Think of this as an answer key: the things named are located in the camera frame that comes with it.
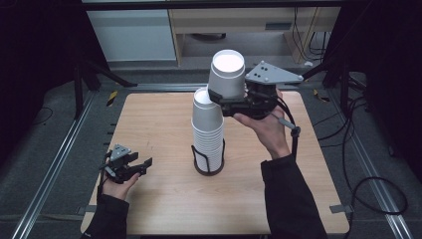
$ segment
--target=wooden table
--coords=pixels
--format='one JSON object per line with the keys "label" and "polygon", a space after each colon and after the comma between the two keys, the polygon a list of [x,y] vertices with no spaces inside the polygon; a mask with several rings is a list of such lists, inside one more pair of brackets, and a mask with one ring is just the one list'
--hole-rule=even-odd
{"label": "wooden table", "polygon": [[[302,128],[298,165],[316,199],[327,233],[345,233],[340,204],[301,95],[284,92]],[[129,192],[127,233],[137,235],[269,234],[260,163],[270,156],[255,133],[225,118],[225,165],[214,176],[199,174],[193,164],[191,114],[193,93],[132,94],[122,109],[111,147],[122,144],[139,152],[133,164],[153,157],[153,164]],[[96,204],[97,187],[90,201]],[[87,212],[81,230],[90,224]]]}

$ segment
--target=person's right hand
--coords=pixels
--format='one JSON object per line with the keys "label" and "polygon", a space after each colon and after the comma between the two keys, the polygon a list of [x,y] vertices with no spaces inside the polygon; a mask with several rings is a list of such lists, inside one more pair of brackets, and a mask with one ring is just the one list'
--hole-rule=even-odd
{"label": "person's right hand", "polygon": [[255,120],[242,114],[234,114],[233,118],[239,123],[254,130],[258,140],[270,153],[272,159],[291,154],[286,141],[285,126],[279,123],[277,118],[283,118],[285,113],[280,107],[276,107],[271,115],[264,119]]}

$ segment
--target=black sleeve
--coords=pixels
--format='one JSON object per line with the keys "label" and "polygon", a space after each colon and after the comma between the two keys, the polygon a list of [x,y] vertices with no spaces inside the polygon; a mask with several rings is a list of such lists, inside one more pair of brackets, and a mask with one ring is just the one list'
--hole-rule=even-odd
{"label": "black sleeve", "polygon": [[102,195],[102,200],[103,203],[97,205],[94,218],[81,239],[125,239],[129,204],[108,195]]}
{"label": "black sleeve", "polygon": [[327,238],[314,197],[289,155],[261,163],[273,238]]}

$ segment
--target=paper cup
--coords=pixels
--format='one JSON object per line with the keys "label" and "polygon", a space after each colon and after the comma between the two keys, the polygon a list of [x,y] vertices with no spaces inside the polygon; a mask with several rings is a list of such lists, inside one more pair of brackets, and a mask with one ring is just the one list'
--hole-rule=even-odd
{"label": "paper cup", "polygon": [[208,90],[223,99],[238,99],[245,96],[245,60],[233,50],[216,53],[211,63]]}
{"label": "paper cup", "polygon": [[206,88],[195,92],[193,100],[192,124],[200,131],[214,131],[223,124],[220,106],[211,102]]}

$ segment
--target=black wire cup holder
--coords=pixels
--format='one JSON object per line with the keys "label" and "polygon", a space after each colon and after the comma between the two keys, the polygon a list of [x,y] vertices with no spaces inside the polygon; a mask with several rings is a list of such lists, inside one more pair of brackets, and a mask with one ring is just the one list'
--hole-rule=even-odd
{"label": "black wire cup holder", "polygon": [[[195,169],[202,175],[204,176],[213,176],[217,173],[219,173],[221,170],[223,170],[224,167],[224,150],[226,148],[226,141],[223,138],[223,151],[221,153],[221,165],[219,168],[217,168],[217,170],[215,171],[211,171],[210,169],[210,161],[207,155],[205,155],[204,153],[198,151],[194,145],[191,145],[192,147],[192,153],[193,153],[193,164],[195,165]],[[207,162],[207,171],[203,171],[201,168],[199,168],[198,163],[196,162],[196,153],[198,153],[199,155],[203,156]]]}

